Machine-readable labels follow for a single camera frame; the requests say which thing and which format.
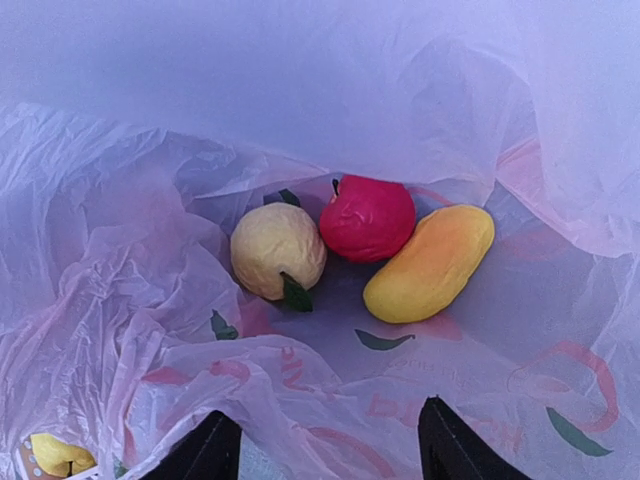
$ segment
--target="green leaf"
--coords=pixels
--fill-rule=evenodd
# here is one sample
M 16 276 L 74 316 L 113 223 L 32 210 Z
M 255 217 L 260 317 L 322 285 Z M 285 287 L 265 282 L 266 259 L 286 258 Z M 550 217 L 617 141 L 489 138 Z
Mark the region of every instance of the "green leaf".
M 129 469 L 127 467 L 125 467 L 120 460 L 118 460 L 117 458 L 114 459 L 114 462 L 113 462 L 113 476 L 115 478 L 123 477 L 128 471 L 129 471 Z
M 407 340 L 416 338 L 415 335 L 405 335 L 404 337 L 393 339 L 380 338 L 370 334 L 369 332 L 365 332 L 364 330 L 358 330 L 357 328 L 355 329 L 355 332 L 356 335 L 358 335 L 360 342 L 371 350 L 391 350 L 392 348 L 402 345 Z
M 286 188 L 284 190 L 280 190 L 278 193 L 280 194 L 282 199 L 285 201 L 285 203 L 288 203 L 289 205 L 294 205 L 296 207 L 300 206 L 300 199 L 296 197 L 293 193 L 291 193 L 291 191 L 287 190 Z
M 286 272 L 280 272 L 284 280 L 284 302 L 298 312 L 313 312 L 311 295 Z
M 562 439 L 585 455 L 589 455 L 590 457 L 604 457 L 613 452 L 613 450 L 607 450 L 591 440 L 582 433 L 578 427 L 573 425 L 553 408 L 547 407 L 547 415 L 549 415 L 551 425 L 553 425 L 553 428 L 556 429 L 556 432 L 558 432 Z
M 211 317 L 211 330 L 216 335 L 216 340 L 235 340 L 238 338 L 238 330 L 233 325 L 228 325 L 216 310 L 213 310 Z

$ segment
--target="toy fruit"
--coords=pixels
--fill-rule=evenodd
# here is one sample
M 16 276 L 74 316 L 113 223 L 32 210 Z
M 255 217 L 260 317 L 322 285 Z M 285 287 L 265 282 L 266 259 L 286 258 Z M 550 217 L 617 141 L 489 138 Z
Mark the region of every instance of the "toy fruit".
M 38 466 L 53 477 L 67 478 L 95 467 L 87 450 L 68 445 L 46 433 L 31 435 L 33 454 Z
M 355 263 L 393 257 L 416 223 L 416 207 L 399 183 L 345 175 L 334 180 L 335 195 L 320 216 L 327 246 Z
M 267 300 L 285 297 L 297 284 L 308 290 L 324 270 L 327 248 L 303 209 L 271 203 L 251 210 L 231 235 L 231 264 L 250 292 Z
M 364 289 L 372 315 L 387 323 L 413 323 L 447 307 L 467 284 L 489 247 L 495 227 L 481 208 L 436 210 Z

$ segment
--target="red apple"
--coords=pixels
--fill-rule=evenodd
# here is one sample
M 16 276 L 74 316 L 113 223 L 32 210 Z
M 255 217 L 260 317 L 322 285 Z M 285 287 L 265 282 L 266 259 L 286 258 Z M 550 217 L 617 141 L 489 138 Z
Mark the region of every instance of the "red apple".
M 416 207 L 407 189 L 373 178 L 345 175 L 320 216 L 320 234 L 338 255 L 354 263 L 393 257 L 407 243 Z

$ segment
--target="mango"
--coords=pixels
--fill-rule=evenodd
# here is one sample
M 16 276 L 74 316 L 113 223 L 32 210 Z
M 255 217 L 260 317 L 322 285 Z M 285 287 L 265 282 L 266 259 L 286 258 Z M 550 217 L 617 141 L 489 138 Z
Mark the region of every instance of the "mango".
M 373 316 L 415 323 L 448 307 L 491 247 L 495 225 L 481 208 L 445 207 L 426 216 L 363 292 Z

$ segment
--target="white plastic bag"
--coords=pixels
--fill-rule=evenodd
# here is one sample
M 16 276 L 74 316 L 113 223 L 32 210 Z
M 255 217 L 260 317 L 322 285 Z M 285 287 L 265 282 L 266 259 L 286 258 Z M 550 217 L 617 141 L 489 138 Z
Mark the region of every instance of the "white plastic bag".
M 439 394 L 534 478 L 634 478 L 638 7 L 0 13 L 0 451 L 50 431 L 133 478 L 221 409 L 292 478 L 418 478 Z M 317 214 L 334 171 L 491 211 L 496 245 L 445 314 L 381 325 L 371 271 L 340 262 L 304 320 L 233 284 L 240 215 L 285 186 Z M 215 342 L 212 309 L 249 338 Z

